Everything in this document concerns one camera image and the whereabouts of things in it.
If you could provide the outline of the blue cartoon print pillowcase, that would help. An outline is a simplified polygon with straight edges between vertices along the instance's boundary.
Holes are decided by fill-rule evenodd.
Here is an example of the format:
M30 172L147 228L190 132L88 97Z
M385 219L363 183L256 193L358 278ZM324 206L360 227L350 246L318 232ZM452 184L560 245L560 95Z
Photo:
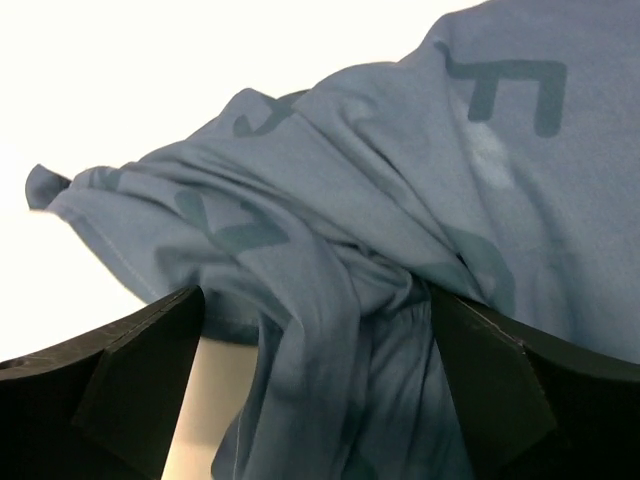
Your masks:
M25 188L138 298L197 284L205 334L258 347L214 478L468 479L431 285L639 359L639 5L488 1Z

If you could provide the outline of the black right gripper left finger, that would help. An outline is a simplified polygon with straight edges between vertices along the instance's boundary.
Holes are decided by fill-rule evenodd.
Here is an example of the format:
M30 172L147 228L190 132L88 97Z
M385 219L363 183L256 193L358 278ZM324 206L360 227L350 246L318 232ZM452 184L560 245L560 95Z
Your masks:
M2 478L161 478L203 319L202 290L185 288L2 362Z

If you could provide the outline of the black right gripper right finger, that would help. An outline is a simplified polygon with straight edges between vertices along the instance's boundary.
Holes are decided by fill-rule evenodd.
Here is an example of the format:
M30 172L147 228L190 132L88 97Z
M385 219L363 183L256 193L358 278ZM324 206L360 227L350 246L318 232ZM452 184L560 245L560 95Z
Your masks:
M431 287L431 322L478 479L636 479L639 367Z

